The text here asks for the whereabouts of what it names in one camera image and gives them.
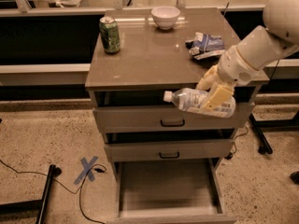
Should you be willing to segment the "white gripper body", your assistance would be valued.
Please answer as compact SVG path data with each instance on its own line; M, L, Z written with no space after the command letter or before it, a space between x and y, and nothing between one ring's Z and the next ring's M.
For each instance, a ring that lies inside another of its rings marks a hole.
M239 86L249 84L261 70L261 63L238 46L231 46L220 57L217 72L221 80Z

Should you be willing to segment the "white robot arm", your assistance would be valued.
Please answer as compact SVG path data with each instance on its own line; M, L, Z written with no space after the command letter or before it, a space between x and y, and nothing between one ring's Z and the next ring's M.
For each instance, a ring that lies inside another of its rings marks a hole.
M299 0L269 0L263 9L263 25L237 45L228 48L211 66L196 88L209 91L202 107L213 110L245 86L268 64L299 50Z

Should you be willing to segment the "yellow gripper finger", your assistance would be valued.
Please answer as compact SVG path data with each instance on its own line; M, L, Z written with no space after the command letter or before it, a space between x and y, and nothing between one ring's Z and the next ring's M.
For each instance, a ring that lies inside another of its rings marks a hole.
M203 103L203 108L206 110L214 110L233 96L235 85L227 82L211 83L203 81L200 84L200 89L203 91L209 90L208 96Z
M199 91L209 90L218 79L217 70L217 65L211 66L196 85L196 89Z

